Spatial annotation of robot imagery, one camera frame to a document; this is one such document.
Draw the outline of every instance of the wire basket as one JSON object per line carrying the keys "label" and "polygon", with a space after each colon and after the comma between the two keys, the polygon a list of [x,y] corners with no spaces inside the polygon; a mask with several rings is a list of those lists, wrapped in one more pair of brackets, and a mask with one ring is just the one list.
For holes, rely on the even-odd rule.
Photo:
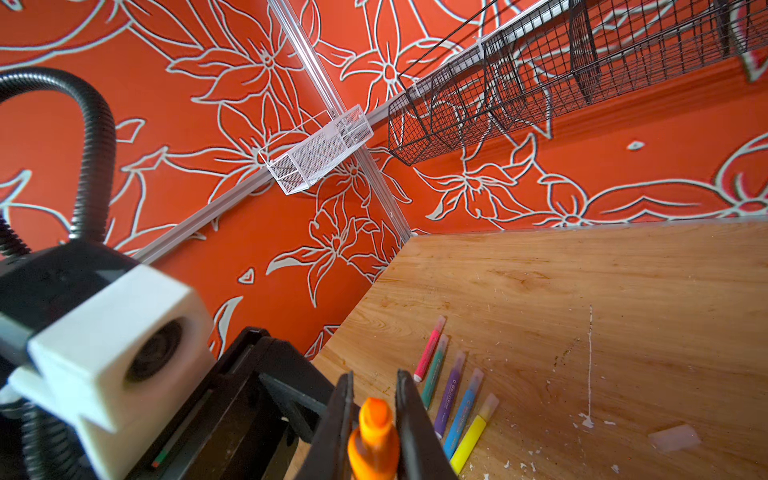
{"label": "wire basket", "polygon": [[[316,122],[317,116],[296,129],[307,122]],[[290,195],[312,187],[371,137],[373,130],[362,108],[356,105],[274,160],[264,157],[266,147],[260,148],[257,153],[264,159],[283,192]]]}
{"label": "wire basket", "polygon": [[539,2],[395,98],[389,150],[413,165],[761,48],[767,3]]}

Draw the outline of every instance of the vertical metal post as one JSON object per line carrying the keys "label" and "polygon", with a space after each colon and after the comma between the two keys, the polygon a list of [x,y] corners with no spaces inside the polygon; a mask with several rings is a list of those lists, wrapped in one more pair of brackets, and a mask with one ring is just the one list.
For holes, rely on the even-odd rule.
{"label": "vertical metal post", "polygon": [[[336,87],[333,86],[328,72],[320,63],[320,59],[310,44],[310,40],[302,28],[301,22],[296,17],[293,7],[286,0],[268,0],[267,3],[275,12],[280,27],[299,56],[302,65],[304,65],[304,70],[312,79],[312,83],[315,84],[315,89],[323,99],[323,102],[325,102],[328,112],[333,118],[338,117],[346,111],[344,101],[339,96]],[[373,190],[382,207],[384,207],[384,211],[392,221],[395,231],[400,236],[402,242],[405,243],[411,237],[411,228],[408,226],[408,222],[403,216],[395,196],[389,191],[389,187],[387,187],[384,181],[384,176],[382,176],[379,168],[376,166],[376,162],[368,151],[368,147],[363,145],[353,156],[357,164],[362,168],[362,172],[368,178],[371,190]]]}

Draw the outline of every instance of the white mesh basket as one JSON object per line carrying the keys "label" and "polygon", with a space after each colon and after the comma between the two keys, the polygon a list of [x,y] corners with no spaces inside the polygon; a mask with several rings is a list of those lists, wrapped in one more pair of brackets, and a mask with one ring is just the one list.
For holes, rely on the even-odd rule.
{"label": "white mesh basket", "polygon": [[312,187],[373,136],[362,108],[356,105],[294,145],[266,167],[286,195]]}

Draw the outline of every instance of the wooden table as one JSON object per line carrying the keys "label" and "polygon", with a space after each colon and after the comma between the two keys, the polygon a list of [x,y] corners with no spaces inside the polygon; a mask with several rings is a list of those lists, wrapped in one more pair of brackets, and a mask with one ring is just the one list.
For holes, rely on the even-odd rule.
{"label": "wooden table", "polygon": [[[460,349],[459,398],[481,367],[501,399],[462,478],[768,478],[766,223],[416,237],[314,364],[393,404],[438,315],[430,418]],[[699,446],[653,448],[680,424]]]}

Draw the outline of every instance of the blue marker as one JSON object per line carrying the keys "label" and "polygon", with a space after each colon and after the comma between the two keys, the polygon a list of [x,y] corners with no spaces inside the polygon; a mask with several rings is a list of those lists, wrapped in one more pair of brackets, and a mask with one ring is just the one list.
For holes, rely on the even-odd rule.
{"label": "blue marker", "polygon": [[451,431],[448,433],[448,436],[445,437],[445,446],[443,446],[443,450],[445,451],[445,456],[448,458],[453,456],[453,452],[455,452],[456,447],[458,447],[458,441],[462,437],[464,425],[467,424],[469,413],[472,411],[472,406],[475,404],[475,397],[478,394],[478,390],[480,390],[482,377],[482,370],[475,369],[472,373],[472,380],[469,381],[469,388],[464,393],[464,398],[462,398],[462,404],[459,406],[458,411],[456,412],[456,417],[453,419]]}

